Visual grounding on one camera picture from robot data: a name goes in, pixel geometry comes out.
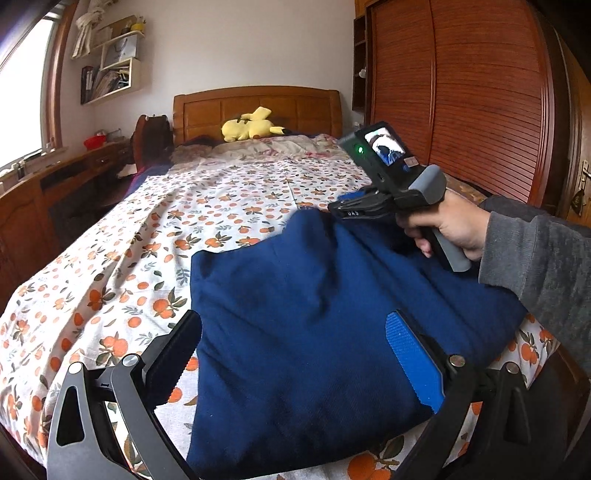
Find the sleeve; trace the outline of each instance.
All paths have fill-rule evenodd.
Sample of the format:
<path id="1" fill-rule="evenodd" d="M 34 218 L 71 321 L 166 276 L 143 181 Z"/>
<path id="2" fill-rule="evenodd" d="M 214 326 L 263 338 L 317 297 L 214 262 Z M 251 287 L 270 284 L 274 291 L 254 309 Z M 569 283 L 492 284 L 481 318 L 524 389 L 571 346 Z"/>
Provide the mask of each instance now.
<path id="1" fill-rule="evenodd" d="M 492 212 L 479 282 L 513 291 L 591 373 L 591 239 L 547 215 Z"/>

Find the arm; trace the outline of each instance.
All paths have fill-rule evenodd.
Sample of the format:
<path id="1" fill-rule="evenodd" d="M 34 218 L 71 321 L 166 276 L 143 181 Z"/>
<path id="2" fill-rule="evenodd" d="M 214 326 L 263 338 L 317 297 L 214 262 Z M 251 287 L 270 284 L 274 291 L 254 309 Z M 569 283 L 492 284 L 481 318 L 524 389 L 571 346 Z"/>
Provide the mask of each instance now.
<path id="1" fill-rule="evenodd" d="M 591 372 L 591 239 L 545 215 L 491 213 L 480 283 L 513 291 Z"/>
<path id="2" fill-rule="evenodd" d="M 486 212 L 453 192 L 398 223 L 430 257 L 420 226 L 434 226 L 482 259 L 479 281 L 513 291 L 523 305 L 591 372 L 591 239 L 546 215 L 531 222 Z"/>

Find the white wall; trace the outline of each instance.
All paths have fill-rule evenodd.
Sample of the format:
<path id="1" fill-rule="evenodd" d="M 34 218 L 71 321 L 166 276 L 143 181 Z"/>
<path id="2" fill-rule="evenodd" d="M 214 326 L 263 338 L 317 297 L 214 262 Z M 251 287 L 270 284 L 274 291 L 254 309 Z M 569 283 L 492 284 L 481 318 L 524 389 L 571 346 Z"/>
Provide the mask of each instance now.
<path id="1" fill-rule="evenodd" d="M 85 65 L 89 64 L 89 59 L 72 60 L 72 51 L 78 35 L 76 19 L 87 11 L 88 3 L 89 0 L 80 0 L 76 9 L 68 34 L 61 73 L 61 137 L 63 145 L 68 147 L 64 153 L 66 158 L 85 152 L 82 142 L 94 135 L 97 130 L 94 109 L 80 104 L 80 72 Z"/>
<path id="2" fill-rule="evenodd" d="M 175 95 L 243 85 L 339 90 L 350 128 L 353 0 L 121 0 L 109 7 L 102 25 L 128 15 L 147 20 L 144 86 L 91 107 L 95 129 L 121 128 L 129 136 L 142 114 L 172 120 Z M 63 102 L 66 126 L 66 111 L 74 105 Z M 69 125 L 73 134 L 81 129 Z"/>

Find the human hand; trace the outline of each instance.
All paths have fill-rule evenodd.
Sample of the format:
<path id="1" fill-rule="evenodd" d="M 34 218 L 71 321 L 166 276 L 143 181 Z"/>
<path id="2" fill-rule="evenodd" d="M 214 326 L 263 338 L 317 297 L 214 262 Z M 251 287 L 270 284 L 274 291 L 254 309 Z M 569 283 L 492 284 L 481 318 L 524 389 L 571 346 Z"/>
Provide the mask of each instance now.
<path id="1" fill-rule="evenodd" d="M 489 212 L 457 193 L 446 190 L 442 202 L 410 213 L 397 213 L 396 221 L 404 228 L 404 233 L 414 238 L 417 247 L 427 258 L 433 255 L 433 249 L 423 237 L 420 227 L 438 228 L 445 238 L 462 248 L 466 256 L 475 261 L 482 258 L 490 216 Z"/>

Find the yellow stuffed toy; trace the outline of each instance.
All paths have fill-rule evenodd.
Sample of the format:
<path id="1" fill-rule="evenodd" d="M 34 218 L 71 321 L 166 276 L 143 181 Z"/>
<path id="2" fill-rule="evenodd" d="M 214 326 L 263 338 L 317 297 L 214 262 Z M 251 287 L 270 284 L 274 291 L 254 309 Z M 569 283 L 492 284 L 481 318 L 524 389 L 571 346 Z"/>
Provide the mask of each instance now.
<path id="1" fill-rule="evenodd" d="M 260 106 L 254 113 L 245 113 L 237 120 L 227 121 L 222 127 L 223 139 L 226 142 L 268 137 L 271 134 L 284 135 L 286 128 L 275 127 L 267 117 L 271 114 L 268 108 Z"/>

